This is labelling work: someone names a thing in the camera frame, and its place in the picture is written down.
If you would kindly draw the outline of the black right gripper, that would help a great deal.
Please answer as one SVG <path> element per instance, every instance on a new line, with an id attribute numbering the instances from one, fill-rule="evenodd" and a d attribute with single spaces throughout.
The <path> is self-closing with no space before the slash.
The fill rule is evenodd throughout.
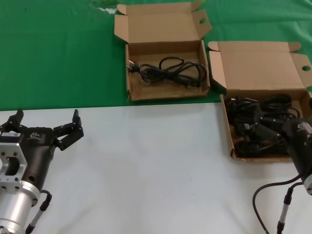
<path id="1" fill-rule="evenodd" d="M 261 140 L 280 141 L 280 133 L 264 125 L 282 125 L 286 121 L 283 114 L 282 109 L 277 106 L 257 104 L 253 117 L 253 133 Z M 298 174 L 305 181 L 312 174 L 312 119 L 288 120 L 282 126 L 282 136 Z"/>

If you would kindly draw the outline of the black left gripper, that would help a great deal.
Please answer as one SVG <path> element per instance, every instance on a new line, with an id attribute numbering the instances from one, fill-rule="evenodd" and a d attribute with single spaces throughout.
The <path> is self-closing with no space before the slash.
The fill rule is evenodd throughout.
<path id="1" fill-rule="evenodd" d="M 79 139 L 84 132 L 78 109 L 74 110 L 72 122 L 55 127 L 25 127 L 21 125 L 24 113 L 22 109 L 10 116 L 0 126 L 1 133 L 15 132 L 22 134 L 20 146 L 27 161 L 22 180 L 31 183 L 37 189 L 43 188 L 55 148 L 64 151 Z"/>

